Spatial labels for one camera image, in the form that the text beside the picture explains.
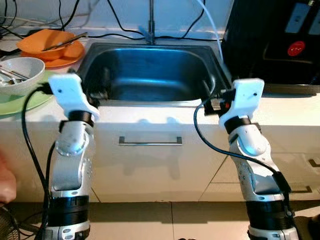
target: white bowl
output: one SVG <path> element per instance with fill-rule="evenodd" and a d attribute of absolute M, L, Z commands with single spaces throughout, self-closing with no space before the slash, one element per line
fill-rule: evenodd
<path fill-rule="evenodd" d="M 0 61 L 6 69 L 14 70 L 27 77 L 28 80 L 13 85 L 0 85 L 0 95 L 24 96 L 37 87 L 37 82 L 42 80 L 45 74 L 45 63 L 34 57 L 17 57 L 5 61 Z"/>

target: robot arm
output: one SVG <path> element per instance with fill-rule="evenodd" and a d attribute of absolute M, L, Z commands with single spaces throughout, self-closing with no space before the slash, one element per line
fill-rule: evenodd
<path fill-rule="evenodd" d="M 272 161 L 271 147 L 257 124 L 251 123 L 263 92 L 261 79 L 233 82 L 231 94 L 220 103 L 219 125 L 229 134 L 230 152 L 247 156 L 279 169 Z M 277 178 L 269 169 L 255 162 L 231 156 L 235 163 L 250 221 L 251 240 L 298 240 L 289 196 L 285 196 Z"/>
<path fill-rule="evenodd" d="M 76 74 L 55 75 L 50 88 L 68 121 L 62 122 L 55 142 L 48 223 L 43 240 L 84 240 L 89 236 L 89 194 L 95 152 L 94 120 L 98 110 L 82 92 Z"/>

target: black appliance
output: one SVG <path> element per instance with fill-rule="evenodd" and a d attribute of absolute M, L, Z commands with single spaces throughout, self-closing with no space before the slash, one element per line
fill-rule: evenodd
<path fill-rule="evenodd" d="M 264 92 L 320 93 L 320 0 L 234 0 L 222 41 L 232 79 Z"/>

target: white wall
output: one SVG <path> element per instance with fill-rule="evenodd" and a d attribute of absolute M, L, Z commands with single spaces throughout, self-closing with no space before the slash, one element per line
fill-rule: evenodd
<path fill-rule="evenodd" d="M 16 2 L 18 17 L 42 21 L 52 21 L 59 17 L 58 0 L 16 0 Z M 69 16 L 76 0 L 61 0 L 61 2 L 61 15 Z M 119 32 L 117 22 L 106 0 L 80 0 L 76 14 L 88 13 L 89 4 L 94 5 L 96 2 L 98 3 L 91 12 L 85 27 L 101 28 L 100 32 Z M 138 26 L 142 26 L 144 29 L 148 28 L 149 0 L 111 0 L 111 2 L 124 28 L 137 29 Z M 13 16 L 15 9 L 13 0 L 8 0 L 8 4 L 8 16 Z M 156 35 L 181 36 L 182 32 L 201 12 L 201 7 L 195 0 L 154 0 L 154 4 Z M 206 6 L 210 10 L 221 35 L 225 30 L 232 4 L 233 0 L 206 1 Z M 5 0 L 0 0 L 0 16 L 3 16 L 4 8 Z M 76 17 L 69 27 L 81 26 L 86 23 L 86 19 L 86 16 Z M 21 23 L 21 21 L 15 21 L 16 25 Z M 210 37 L 211 34 L 208 32 L 211 31 L 210 23 L 204 15 L 198 24 L 193 27 L 189 36 Z"/>

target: tiled floor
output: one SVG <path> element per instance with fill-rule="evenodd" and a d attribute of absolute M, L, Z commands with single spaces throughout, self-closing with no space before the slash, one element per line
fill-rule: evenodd
<path fill-rule="evenodd" d="M 320 214 L 318 201 L 292 206 L 297 216 Z M 11 209 L 22 220 L 38 212 L 41 205 L 14 203 Z M 243 202 L 92 203 L 90 220 L 90 240 L 248 240 Z"/>

